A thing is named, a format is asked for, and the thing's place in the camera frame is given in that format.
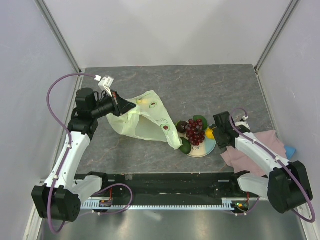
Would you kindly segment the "red grape bunch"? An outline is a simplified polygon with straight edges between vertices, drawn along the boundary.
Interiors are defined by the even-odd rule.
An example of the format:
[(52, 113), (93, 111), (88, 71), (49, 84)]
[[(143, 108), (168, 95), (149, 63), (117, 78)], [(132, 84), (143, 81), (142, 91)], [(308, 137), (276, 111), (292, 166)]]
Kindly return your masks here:
[(188, 127), (186, 127), (186, 138), (192, 146), (199, 146), (205, 140), (205, 131), (202, 127), (201, 120), (194, 121), (193, 119), (188, 120)]

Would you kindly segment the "green avocado print plastic bag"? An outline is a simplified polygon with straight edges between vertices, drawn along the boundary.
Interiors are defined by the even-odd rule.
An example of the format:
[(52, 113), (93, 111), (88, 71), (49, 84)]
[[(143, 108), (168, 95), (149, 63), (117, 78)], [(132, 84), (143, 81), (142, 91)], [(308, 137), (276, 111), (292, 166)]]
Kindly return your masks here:
[(154, 90), (128, 100), (136, 107), (122, 116), (106, 116), (112, 129), (119, 135), (145, 141), (168, 143), (177, 150), (182, 140), (161, 98)]

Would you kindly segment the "green avocado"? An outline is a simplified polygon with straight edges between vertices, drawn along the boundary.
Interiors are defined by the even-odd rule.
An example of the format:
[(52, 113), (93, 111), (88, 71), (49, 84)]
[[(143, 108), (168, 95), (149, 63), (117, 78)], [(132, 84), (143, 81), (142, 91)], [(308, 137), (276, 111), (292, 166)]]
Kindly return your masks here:
[(192, 151), (191, 143), (184, 137), (180, 137), (180, 139), (182, 141), (182, 145), (179, 147), (179, 150), (185, 155), (190, 154)]

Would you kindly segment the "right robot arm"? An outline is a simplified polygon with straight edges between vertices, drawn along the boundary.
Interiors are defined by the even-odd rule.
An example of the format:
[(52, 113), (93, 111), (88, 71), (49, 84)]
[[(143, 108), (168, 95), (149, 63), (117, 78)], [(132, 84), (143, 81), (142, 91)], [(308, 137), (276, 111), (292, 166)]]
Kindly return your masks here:
[(275, 153), (257, 139), (247, 124), (248, 115), (234, 122), (228, 111), (214, 115), (213, 136), (219, 148), (233, 147), (255, 162), (263, 171), (256, 176), (249, 170), (237, 173), (229, 184), (235, 197), (245, 192), (267, 199), (281, 214), (308, 204), (312, 206), (313, 193), (305, 165), (291, 162)]

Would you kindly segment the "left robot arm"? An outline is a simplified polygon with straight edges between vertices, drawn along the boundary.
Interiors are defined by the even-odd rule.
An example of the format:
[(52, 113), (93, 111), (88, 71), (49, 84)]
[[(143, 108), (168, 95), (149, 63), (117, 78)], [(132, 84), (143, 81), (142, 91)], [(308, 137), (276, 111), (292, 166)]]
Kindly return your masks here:
[(88, 198), (94, 195), (104, 197), (109, 193), (110, 185), (105, 173), (90, 172), (75, 184), (76, 172), (99, 125), (98, 119), (107, 115), (121, 117), (136, 107), (116, 91), (105, 93), (98, 99), (91, 88), (78, 90), (75, 102), (60, 156), (44, 184), (35, 186), (31, 192), (42, 219), (74, 222), (81, 204)]

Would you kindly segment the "yellow pear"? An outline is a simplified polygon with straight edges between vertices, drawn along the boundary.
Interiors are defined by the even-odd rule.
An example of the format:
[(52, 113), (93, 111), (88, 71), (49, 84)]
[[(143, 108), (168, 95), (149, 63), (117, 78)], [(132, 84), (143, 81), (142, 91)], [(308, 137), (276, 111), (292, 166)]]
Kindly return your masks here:
[(205, 131), (205, 135), (208, 139), (214, 140), (215, 136), (214, 136), (214, 130), (210, 127), (208, 127)]

